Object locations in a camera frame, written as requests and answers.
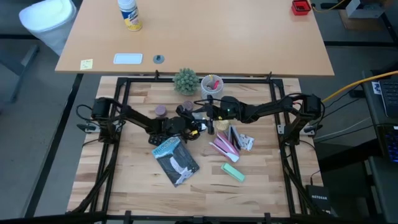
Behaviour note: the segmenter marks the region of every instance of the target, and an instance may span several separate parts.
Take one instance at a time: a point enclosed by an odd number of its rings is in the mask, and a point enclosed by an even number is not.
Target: yellow sticky note
[[[92,69],[93,59],[82,60],[80,62],[80,70]]]

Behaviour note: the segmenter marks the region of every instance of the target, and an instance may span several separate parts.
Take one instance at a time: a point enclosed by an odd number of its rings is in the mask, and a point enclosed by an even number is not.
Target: metal clamp
[[[313,136],[313,135],[315,135],[315,131],[314,130],[309,131],[309,132],[305,132],[304,131],[304,129],[312,128],[312,127],[313,126],[311,126],[311,125],[306,125],[303,129],[301,129],[300,135],[304,135],[304,136]],[[278,124],[277,128],[278,128],[278,134],[285,134],[285,125],[284,124]]]
[[[117,130],[122,124],[119,121],[115,121],[113,123],[115,125],[115,130]],[[87,122],[87,124],[78,124],[77,127],[84,131],[86,134],[92,134],[92,133],[100,133],[101,129],[98,126],[98,124],[93,124],[90,122]]]

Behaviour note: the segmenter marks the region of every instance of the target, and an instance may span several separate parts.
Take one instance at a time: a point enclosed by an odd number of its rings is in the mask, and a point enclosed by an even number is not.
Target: wooden tabletop
[[[103,77],[97,97],[113,97],[116,80],[117,77]],[[286,93],[300,91],[297,79],[284,79],[284,83]],[[225,84],[224,95],[235,96],[249,104],[271,100],[266,84]],[[179,95],[173,91],[171,83],[132,83],[128,103],[150,118],[155,118],[155,107],[163,104],[167,107],[168,116],[173,117],[176,116],[174,111],[177,105],[185,100],[199,98],[200,93],[191,97]],[[273,217],[289,216],[274,116],[263,117],[252,124],[232,123],[238,132],[256,139],[252,151],[241,151],[240,160],[232,163],[209,146],[208,142],[213,141],[215,136],[202,134],[199,139],[187,144],[200,169],[178,187],[172,185],[153,157],[151,150],[155,147],[147,143],[145,131],[126,123],[122,131],[108,214],[122,215],[125,210],[131,210],[135,215],[261,217],[265,212],[270,212]],[[89,134],[86,141],[96,138],[97,134]],[[302,139],[313,144],[310,138]],[[77,207],[94,185],[101,150],[102,144],[99,142],[83,148],[69,210]],[[317,156],[313,148],[306,144],[297,146],[297,156],[305,185],[309,183],[311,174],[319,170]],[[225,162],[246,176],[243,183],[221,170]],[[322,184],[320,174],[315,174],[313,179],[317,185]],[[299,212],[294,187],[293,193]]]
[[[56,71],[334,75],[313,12],[295,16],[292,0],[136,0],[143,28],[127,30],[117,1],[84,0]],[[115,54],[143,54],[115,65]],[[153,57],[164,55],[162,64]]]

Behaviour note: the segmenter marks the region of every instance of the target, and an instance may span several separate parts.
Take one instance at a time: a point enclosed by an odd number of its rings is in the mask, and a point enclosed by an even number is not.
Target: green eraser
[[[241,172],[239,172],[237,169],[229,165],[228,163],[224,163],[221,166],[221,169],[225,171],[227,174],[229,174],[231,177],[238,180],[240,183],[244,181],[244,175]]]

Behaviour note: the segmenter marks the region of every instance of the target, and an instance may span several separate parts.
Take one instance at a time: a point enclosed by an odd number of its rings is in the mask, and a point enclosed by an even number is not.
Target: yellow cable
[[[351,83],[351,84],[349,84],[349,85],[346,85],[346,86],[344,86],[343,88],[339,89],[339,90],[336,91],[334,94],[332,94],[332,95],[326,97],[325,99],[323,99],[323,100],[322,100],[322,103],[324,103],[324,102],[326,102],[326,101],[332,99],[333,97],[335,97],[336,95],[338,95],[338,94],[341,93],[342,91],[347,90],[348,88],[351,88],[351,87],[353,87],[353,86],[359,85],[359,84],[364,83],[364,82],[367,82],[367,81],[375,80],[375,79],[377,79],[377,78],[382,78],[382,77],[386,77],[386,76],[389,76],[389,75],[396,75],[396,74],[398,74],[398,71],[387,72],[387,73],[384,73],[384,74],[381,74],[381,75],[376,75],[376,76],[374,76],[374,77],[364,78],[364,79],[362,79],[362,80],[353,82],[353,83]]]
[[[323,12],[327,12],[327,11],[329,11],[329,10],[332,10],[332,9],[336,8],[337,6],[341,5],[341,3],[345,2],[345,1],[346,1],[346,0],[342,0],[341,2],[337,3],[335,6],[329,8],[329,9],[327,9],[327,10],[323,10],[323,11],[319,11],[318,9],[316,9],[316,8],[313,7],[313,6],[312,6],[312,9],[313,9],[315,12],[323,13]]]

